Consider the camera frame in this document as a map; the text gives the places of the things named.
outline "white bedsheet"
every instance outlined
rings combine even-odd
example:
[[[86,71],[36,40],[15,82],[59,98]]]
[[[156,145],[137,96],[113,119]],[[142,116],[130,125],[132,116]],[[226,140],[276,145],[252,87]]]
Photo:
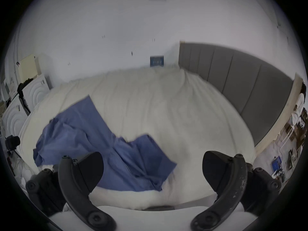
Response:
[[[176,205],[211,195],[202,173],[203,155],[216,150],[255,159],[252,136],[235,108],[211,84],[179,67],[109,72],[54,88],[26,121],[18,147],[36,172],[33,149],[49,120],[90,95],[98,112],[117,136],[127,141],[148,133],[177,166],[163,190],[120,192],[96,187],[95,206],[128,209]]]

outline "blue cloth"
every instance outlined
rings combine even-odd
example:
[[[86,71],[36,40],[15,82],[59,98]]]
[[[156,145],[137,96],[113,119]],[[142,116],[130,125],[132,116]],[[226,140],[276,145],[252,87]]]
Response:
[[[148,135],[131,142],[116,137],[90,96],[49,122],[33,150],[33,159],[37,166],[54,165],[64,155],[76,158],[89,152],[100,152],[103,157],[104,173],[98,186],[118,191],[161,191],[176,166]]]

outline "blue sign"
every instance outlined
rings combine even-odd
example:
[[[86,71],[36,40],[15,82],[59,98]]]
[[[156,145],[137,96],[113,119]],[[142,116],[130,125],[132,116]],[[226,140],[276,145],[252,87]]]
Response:
[[[163,66],[164,56],[150,56],[150,66]]]

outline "wall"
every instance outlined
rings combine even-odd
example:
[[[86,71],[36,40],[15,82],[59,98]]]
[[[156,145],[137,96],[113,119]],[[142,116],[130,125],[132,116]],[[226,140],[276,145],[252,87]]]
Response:
[[[148,66],[154,55],[176,63],[180,40],[236,48],[308,83],[292,29],[271,0],[36,0],[17,33],[17,59],[34,54],[52,86]]]

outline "headboard panel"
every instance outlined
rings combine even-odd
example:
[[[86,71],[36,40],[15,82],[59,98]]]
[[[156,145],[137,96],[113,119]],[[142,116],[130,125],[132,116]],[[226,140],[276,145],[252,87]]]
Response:
[[[274,66],[226,47],[181,43],[179,66],[216,87],[246,122],[255,145],[282,112],[293,81]]]

